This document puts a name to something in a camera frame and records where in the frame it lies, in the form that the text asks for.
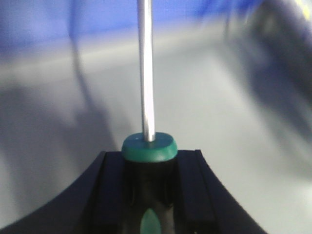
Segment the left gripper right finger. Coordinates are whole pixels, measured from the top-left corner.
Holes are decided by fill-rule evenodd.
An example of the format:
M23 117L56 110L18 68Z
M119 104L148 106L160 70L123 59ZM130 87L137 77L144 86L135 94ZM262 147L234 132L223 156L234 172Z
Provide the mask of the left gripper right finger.
M223 186L200 150L176 157L174 221L177 234L263 234Z

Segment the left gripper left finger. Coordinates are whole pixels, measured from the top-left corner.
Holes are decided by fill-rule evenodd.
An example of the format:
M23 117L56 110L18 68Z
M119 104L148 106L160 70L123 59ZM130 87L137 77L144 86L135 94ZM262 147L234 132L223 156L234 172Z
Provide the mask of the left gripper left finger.
M2 234L119 234L122 213L121 152L101 152L67 189Z

